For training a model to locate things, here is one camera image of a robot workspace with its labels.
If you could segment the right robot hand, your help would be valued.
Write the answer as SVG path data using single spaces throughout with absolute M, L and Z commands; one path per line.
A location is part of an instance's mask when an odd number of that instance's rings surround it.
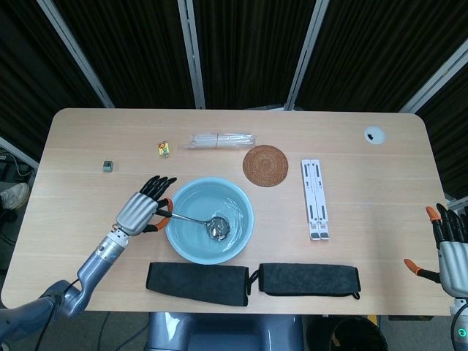
M 429 271 L 404 259 L 406 267 L 416 276 L 441 284 L 453 298 L 467 297 L 467 215 L 446 209 L 437 203 L 426 207 L 436 244 L 439 271 Z

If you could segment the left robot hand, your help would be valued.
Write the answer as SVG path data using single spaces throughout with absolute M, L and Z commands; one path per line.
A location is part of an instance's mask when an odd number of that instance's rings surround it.
M 150 221 L 160 208 L 169 208 L 171 202 L 162 196 L 177 178 L 156 175 L 133 194 L 116 217 L 116 227 L 128 236 L 147 231 Z

